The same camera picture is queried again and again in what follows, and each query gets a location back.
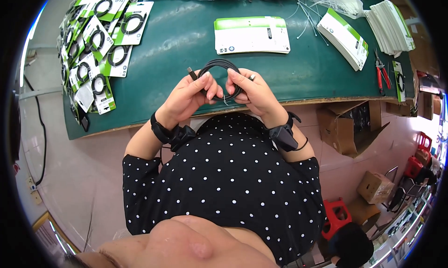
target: white plastic bag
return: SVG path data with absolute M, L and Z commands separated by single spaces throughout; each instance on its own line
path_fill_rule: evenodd
M 320 4 L 332 8 L 334 11 L 344 14 L 352 19 L 365 17 L 361 0 L 312 0 L 314 5 Z

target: woman's right hand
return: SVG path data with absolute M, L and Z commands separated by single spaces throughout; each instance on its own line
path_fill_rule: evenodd
M 245 104 L 250 111 L 261 117 L 266 128 L 285 125 L 288 121 L 288 113 L 277 101 L 266 81 L 259 73 L 239 69 L 240 74 L 232 69 L 227 69 L 226 89 L 229 94 L 235 92 L 235 85 L 241 87 L 244 92 L 235 98 L 235 102 Z

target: tile floor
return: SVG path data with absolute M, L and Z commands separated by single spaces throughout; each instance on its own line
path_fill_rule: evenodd
M 390 122 L 389 126 L 364 153 L 353 159 L 337 153 L 321 141 L 316 117 L 316 109 L 320 106 L 290 106 L 288 110 L 302 119 L 299 127 L 314 148 L 320 164 L 324 199 L 342 197 L 345 203 L 349 203 L 357 196 L 356 187 L 366 170 L 384 174 L 398 165 L 395 178 L 398 181 L 407 158 L 417 148 L 417 131 L 423 130 L 433 139 L 438 133 L 437 115 L 434 115 L 433 121 L 429 121 L 396 117 L 383 112 L 383 124 Z M 23 110 L 31 112 L 33 104 L 24 105 Z M 69 141 L 64 134 L 62 109 L 56 112 L 53 116 L 54 125 L 51 125 L 49 116 L 44 116 L 44 122 L 48 123 L 48 154 L 46 175 L 39 192 L 59 226 L 80 248 L 84 247 L 93 205 L 90 245 L 95 249 L 111 240 L 116 231 L 125 228 L 120 163 L 126 143 L 138 128 Z M 34 166 L 30 169 L 35 169 L 33 177 L 36 178 L 42 168 L 42 158 L 39 157 L 41 152 L 35 149 L 41 149 L 42 140 L 40 135 L 33 134 L 38 125 L 29 122 L 30 119 L 25 115 L 22 125 L 28 128 L 23 130 L 25 136 L 22 141 L 26 143 L 30 158 L 28 164 Z M 164 149 L 163 162 L 167 162 L 172 154 Z

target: woman's left hand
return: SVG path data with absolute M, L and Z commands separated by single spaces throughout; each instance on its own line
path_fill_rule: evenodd
M 200 91 L 205 89 L 207 97 Z M 222 98 L 223 89 L 216 83 L 210 72 L 193 81 L 187 75 L 171 91 L 165 103 L 155 112 L 155 118 L 163 127 L 171 130 L 183 120 L 189 119 L 203 104 L 215 104 L 214 96 Z

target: polka dot shirt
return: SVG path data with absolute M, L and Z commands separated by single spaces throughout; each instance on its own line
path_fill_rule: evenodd
M 160 158 L 126 155 L 123 193 L 131 234 L 195 215 L 254 231 L 280 266 L 305 254 L 326 218 L 317 159 L 285 162 L 262 127 L 242 113 L 214 116 L 160 173 Z

